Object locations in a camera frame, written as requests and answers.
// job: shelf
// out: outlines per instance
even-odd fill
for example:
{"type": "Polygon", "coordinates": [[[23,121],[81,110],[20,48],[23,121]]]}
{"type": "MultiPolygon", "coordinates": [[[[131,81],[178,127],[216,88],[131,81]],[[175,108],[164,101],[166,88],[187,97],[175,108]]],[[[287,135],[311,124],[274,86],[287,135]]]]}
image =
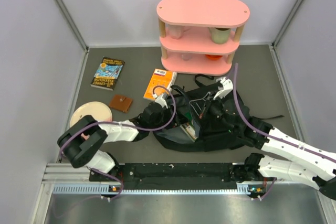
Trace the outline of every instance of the shelf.
{"type": "Polygon", "coordinates": [[[163,22],[181,26],[235,28],[250,16],[239,0],[162,0],[156,11],[163,22]]]}
{"type": "Polygon", "coordinates": [[[222,76],[229,72],[231,63],[225,62],[226,56],[219,60],[209,60],[205,55],[193,54],[190,60],[183,60],[178,52],[168,52],[168,58],[161,58],[165,69],[178,73],[202,73],[211,76],[222,76]]]}
{"type": "Polygon", "coordinates": [[[234,42],[234,31],[231,31],[229,40],[224,44],[216,44],[211,40],[211,34],[207,27],[187,27],[180,39],[173,39],[169,36],[160,37],[161,45],[173,52],[191,52],[209,55],[228,55],[236,51],[239,42],[234,42]]]}

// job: gray table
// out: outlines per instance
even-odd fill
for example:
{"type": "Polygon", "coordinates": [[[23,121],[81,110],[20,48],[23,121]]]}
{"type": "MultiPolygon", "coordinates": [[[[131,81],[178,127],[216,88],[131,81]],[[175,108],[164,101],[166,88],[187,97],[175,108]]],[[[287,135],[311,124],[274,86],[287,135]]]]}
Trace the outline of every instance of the gray table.
{"type": "MultiPolygon", "coordinates": [[[[112,110],[113,120],[123,121],[143,111],[149,101],[143,99],[144,92],[155,68],[162,68],[161,50],[151,48],[101,48],[91,49],[81,82],[76,108],[91,102],[109,104],[115,94],[131,97],[133,105],[127,114],[112,110]],[[97,89],[90,86],[102,58],[110,57],[126,62],[114,91],[97,89]]],[[[245,104],[250,107],[251,115],[267,118],[284,115],[284,118],[271,122],[290,136],[295,137],[289,111],[280,86],[268,46],[240,46],[235,54],[239,63],[238,91],[245,104]]],[[[190,74],[178,74],[175,84],[185,86],[185,90],[197,88],[190,74]]],[[[156,138],[149,137],[136,143],[108,143],[102,148],[110,152],[120,163],[198,163],[198,162],[243,162],[256,149],[242,147],[237,150],[222,150],[209,153],[182,153],[165,149],[156,138]]]]}

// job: book cover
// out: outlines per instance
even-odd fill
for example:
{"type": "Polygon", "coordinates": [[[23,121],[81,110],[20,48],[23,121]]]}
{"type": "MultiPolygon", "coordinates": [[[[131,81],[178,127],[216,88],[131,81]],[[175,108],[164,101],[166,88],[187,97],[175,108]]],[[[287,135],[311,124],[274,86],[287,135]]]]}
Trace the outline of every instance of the book cover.
{"type": "Polygon", "coordinates": [[[120,72],[125,65],[123,60],[110,59],[104,57],[99,65],[95,76],[91,82],[91,86],[95,88],[113,90],[117,84],[120,72]]]}
{"type": "MultiPolygon", "coordinates": [[[[143,97],[145,99],[155,101],[155,98],[153,97],[153,88],[157,85],[164,86],[171,91],[170,87],[174,84],[176,76],[176,72],[156,68],[143,97]]],[[[162,92],[165,92],[164,89],[157,88],[155,90],[157,95],[160,95],[162,92]]]]}

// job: wallet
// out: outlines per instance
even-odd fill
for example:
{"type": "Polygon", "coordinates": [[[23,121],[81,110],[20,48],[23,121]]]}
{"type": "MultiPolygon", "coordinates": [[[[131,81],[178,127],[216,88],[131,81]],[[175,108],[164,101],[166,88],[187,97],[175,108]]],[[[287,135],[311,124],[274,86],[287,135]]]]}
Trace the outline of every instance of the wallet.
{"type": "Polygon", "coordinates": [[[109,107],[112,109],[120,110],[124,113],[127,113],[132,102],[133,102],[133,99],[129,97],[125,97],[124,95],[116,94],[113,97],[112,101],[110,102],[109,107]]]}

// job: orange book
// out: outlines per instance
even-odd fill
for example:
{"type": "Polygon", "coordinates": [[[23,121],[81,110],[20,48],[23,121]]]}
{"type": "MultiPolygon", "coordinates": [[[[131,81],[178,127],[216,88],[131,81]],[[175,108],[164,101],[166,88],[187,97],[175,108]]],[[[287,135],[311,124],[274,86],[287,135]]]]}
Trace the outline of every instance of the orange book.
{"type": "MultiPolygon", "coordinates": [[[[176,76],[177,76],[176,72],[156,68],[154,70],[151,81],[149,82],[145,95],[143,97],[145,99],[155,101],[155,98],[153,97],[153,88],[157,85],[164,86],[169,91],[171,91],[172,90],[171,85],[174,84],[176,76]]],[[[157,88],[155,90],[155,93],[157,95],[162,94],[162,92],[164,92],[164,89],[157,88]]]]}

